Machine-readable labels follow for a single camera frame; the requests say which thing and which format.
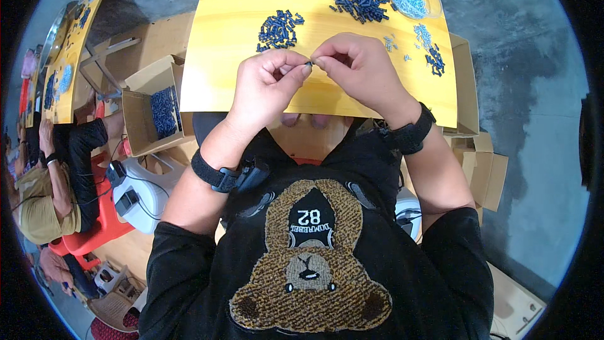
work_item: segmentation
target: khaki shirt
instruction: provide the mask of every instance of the khaki shirt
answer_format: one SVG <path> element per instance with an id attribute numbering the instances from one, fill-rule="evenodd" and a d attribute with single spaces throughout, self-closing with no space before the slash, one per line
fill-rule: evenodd
<path id="1" fill-rule="evenodd" d="M 62 164 L 61 170 L 71 192 L 71 201 L 76 202 L 70 185 L 68 167 Z M 80 231 L 81 214 L 77 204 L 72 204 L 71 212 L 61 221 L 57 218 L 53 205 L 53 185 L 48 169 L 35 168 L 27 172 L 17 180 L 15 188 L 19 190 L 20 202 L 23 202 L 19 206 L 18 225 L 21 232 L 32 243 L 42 245 L 63 235 Z"/>

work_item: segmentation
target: open cardboard box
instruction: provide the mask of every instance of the open cardboard box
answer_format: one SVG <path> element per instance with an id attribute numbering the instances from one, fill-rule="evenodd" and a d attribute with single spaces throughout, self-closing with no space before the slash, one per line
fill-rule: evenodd
<path id="1" fill-rule="evenodd" d="M 469 182 L 482 222 L 482 208 L 497 211 L 506 180 L 507 156 L 495 154 L 490 134 L 480 132 L 473 138 L 452 138 L 453 154 Z"/>
<path id="2" fill-rule="evenodd" d="M 443 135 L 453 138 L 472 138 L 478 135 L 480 127 L 470 43 L 453 33 L 449 33 L 449 38 L 453 49 L 457 82 L 457 128 L 446 127 Z"/>
<path id="3" fill-rule="evenodd" d="M 168 55 L 126 78 L 130 91 L 125 90 L 121 99 L 132 156 L 155 153 L 194 139 L 192 113 L 181 113 L 181 132 L 177 129 L 175 134 L 158 139 L 151 112 L 151 95 L 170 86 L 176 88 L 180 104 L 184 62 L 176 55 Z"/>

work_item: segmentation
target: wooden table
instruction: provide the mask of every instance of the wooden table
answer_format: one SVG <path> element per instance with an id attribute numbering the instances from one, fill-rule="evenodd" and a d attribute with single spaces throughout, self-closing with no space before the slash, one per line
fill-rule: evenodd
<path id="1" fill-rule="evenodd" d="M 354 32 L 382 41 L 384 36 L 391 37 L 394 33 L 399 49 L 393 50 L 390 58 L 407 90 L 432 108 L 438 125 L 457 126 L 456 77 L 444 15 L 421 20 L 432 34 L 433 43 L 439 45 L 446 64 L 446 73 L 439 78 L 426 66 L 426 51 L 414 45 L 417 40 L 413 27 L 419 21 L 382 4 L 388 9 L 390 20 L 362 25 L 346 12 L 333 12 L 329 5 L 333 5 L 333 0 L 199 0 L 182 79 L 181 111 L 228 111 L 238 65 L 255 55 L 260 26 L 268 16 L 276 15 L 276 10 L 289 9 L 306 20 L 304 25 L 295 27 L 298 42 L 292 48 L 303 55 L 310 55 L 324 40 L 339 32 Z M 413 60 L 404 62 L 405 54 Z M 348 97 L 318 67 L 313 68 L 286 111 L 379 117 Z"/>
<path id="2" fill-rule="evenodd" d="M 87 4 L 87 7 L 90 7 L 90 13 L 88 14 L 88 18 L 86 23 L 82 28 L 79 27 L 80 20 L 74 20 L 69 26 L 67 31 L 67 36 L 69 37 L 69 42 L 65 41 L 63 49 L 59 52 L 56 60 L 53 64 L 48 66 L 48 70 L 46 72 L 46 79 L 43 82 L 44 88 L 42 93 L 42 118 L 47 118 L 52 120 L 55 124 L 69 124 L 72 123 L 73 120 L 73 101 L 74 101 L 74 87 L 76 86 L 76 81 L 78 78 L 78 73 L 80 70 L 80 62 L 83 57 L 83 53 L 86 50 L 86 39 L 90 32 L 90 28 L 92 27 L 92 22 L 94 21 L 94 17 L 97 14 L 98 8 L 103 0 L 91 0 L 90 3 Z M 46 96 L 46 85 L 50 78 L 50 76 L 54 73 L 54 85 L 55 87 L 59 86 L 59 81 L 63 76 L 64 68 L 68 64 L 71 64 L 72 67 L 72 79 L 69 89 L 60 95 L 59 100 L 53 102 L 53 105 L 50 109 L 44 109 L 44 99 Z"/>

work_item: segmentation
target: finger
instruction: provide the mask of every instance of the finger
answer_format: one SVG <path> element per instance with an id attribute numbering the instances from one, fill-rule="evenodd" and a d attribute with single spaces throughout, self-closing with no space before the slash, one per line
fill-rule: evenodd
<path id="1" fill-rule="evenodd" d="M 298 88 L 302 87 L 304 80 L 309 77 L 311 72 L 312 67 L 307 64 L 296 66 L 276 82 L 274 87 L 293 96 Z"/>
<path id="2" fill-rule="evenodd" d="M 334 54 L 345 54 L 355 58 L 361 52 L 359 40 L 361 36 L 354 33 L 338 33 L 323 42 L 310 56 L 315 62 L 318 57 L 332 56 Z"/>
<path id="3" fill-rule="evenodd" d="M 315 59 L 315 64 L 340 86 L 355 74 L 355 71 L 333 57 L 318 57 Z"/>
<path id="4" fill-rule="evenodd" d="M 286 49 L 270 49 L 254 57 L 254 62 L 270 73 L 284 65 L 298 66 L 308 61 L 308 57 Z"/>

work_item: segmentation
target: fingernail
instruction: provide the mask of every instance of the fingernail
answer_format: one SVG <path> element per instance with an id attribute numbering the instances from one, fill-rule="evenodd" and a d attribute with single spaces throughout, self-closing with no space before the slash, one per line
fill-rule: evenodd
<path id="1" fill-rule="evenodd" d="M 304 75 L 304 78 L 308 78 L 310 73 L 312 72 L 312 67 L 308 64 L 306 64 L 303 68 L 302 68 L 302 74 Z"/>
<path id="2" fill-rule="evenodd" d="M 323 69 L 325 67 L 325 62 L 323 62 L 323 60 L 321 59 L 322 57 L 319 58 L 315 58 L 313 59 L 314 64 L 316 64 L 317 66 L 321 67 L 321 69 Z"/>

